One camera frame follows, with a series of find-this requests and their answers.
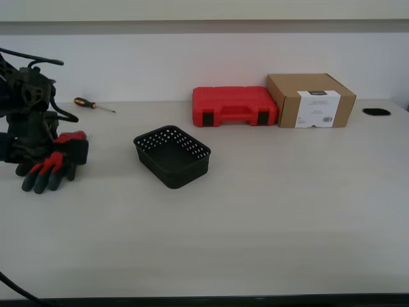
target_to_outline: white label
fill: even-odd
[[[301,96],[295,128],[332,127],[340,94],[336,91],[298,91]]]

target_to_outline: screwdriver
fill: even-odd
[[[88,101],[86,99],[83,99],[83,98],[80,98],[80,97],[75,98],[74,103],[77,104],[80,107],[89,107],[91,109],[96,109],[96,103],[95,102],[90,102],[90,101]],[[105,107],[99,107],[98,106],[98,108],[103,109],[105,111],[112,112],[112,113],[116,113],[116,111],[107,109]]]

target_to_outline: toolbox handle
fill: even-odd
[[[224,106],[220,110],[220,120],[223,122],[251,119],[252,110],[247,106]]]

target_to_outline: screwdriver shaft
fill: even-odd
[[[107,109],[106,107],[100,107],[99,105],[96,105],[96,108],[97,109],[103,109],[105,111],[109,111],[109,112],[112,112],[112,113],[116,113],[116,111],[114,111],[114,110]]]

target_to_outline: white table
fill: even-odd
[[[74,182],[20,190],[0,164],[0,268],[39,297],[409,291],[409,113],[357,102],[348,126],[197,128],[189,102],[63,106],[90,151]],[[390,117],[363,107],[386,106]],[[168,189],[133,139],[175,124],[212,149]],[[0,130],[6,130],[5,119]],[[0,299],[20,296],[0,285]]]

